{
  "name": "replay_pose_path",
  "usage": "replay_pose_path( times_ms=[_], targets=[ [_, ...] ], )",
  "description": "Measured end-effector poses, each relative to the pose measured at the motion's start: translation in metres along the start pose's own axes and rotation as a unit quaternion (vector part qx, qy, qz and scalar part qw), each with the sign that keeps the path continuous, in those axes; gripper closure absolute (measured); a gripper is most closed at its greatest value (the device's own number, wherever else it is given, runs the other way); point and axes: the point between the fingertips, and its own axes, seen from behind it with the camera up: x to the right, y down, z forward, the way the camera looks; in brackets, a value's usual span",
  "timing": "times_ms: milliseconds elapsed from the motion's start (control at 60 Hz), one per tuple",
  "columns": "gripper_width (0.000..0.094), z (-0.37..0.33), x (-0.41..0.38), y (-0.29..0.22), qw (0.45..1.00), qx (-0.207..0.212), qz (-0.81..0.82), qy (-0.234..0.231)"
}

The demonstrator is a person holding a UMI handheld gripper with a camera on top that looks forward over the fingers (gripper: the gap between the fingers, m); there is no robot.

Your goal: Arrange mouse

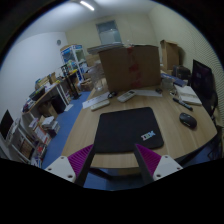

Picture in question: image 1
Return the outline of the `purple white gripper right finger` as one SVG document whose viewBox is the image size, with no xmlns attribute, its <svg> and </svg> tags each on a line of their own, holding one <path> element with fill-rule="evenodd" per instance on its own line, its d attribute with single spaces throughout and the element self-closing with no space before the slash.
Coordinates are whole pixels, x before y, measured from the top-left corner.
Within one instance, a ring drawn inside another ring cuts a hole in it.
<svg viewBox="0 0 224 224">
<path fill-rule="evenodd" d="M 145 184 L 160 180 L 182 169 L 182 166 L 169 155 L 160 156 L 139 144 L 135 145 L 134 155 Z"/>
</svg>

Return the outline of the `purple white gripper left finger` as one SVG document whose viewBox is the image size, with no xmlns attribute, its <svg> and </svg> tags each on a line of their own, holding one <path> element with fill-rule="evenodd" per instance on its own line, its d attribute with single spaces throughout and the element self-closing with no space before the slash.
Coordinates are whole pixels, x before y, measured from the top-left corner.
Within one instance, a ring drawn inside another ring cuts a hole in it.
<svg viewBox="0 0 224 224">
<path fill-rule="evenodd" d="M 46 171 L 78 186 L 83 186 L 94 154 L 93 146 L 89 145 L 68 157 L 60 156 L 46 168 Z"/>
</svg>

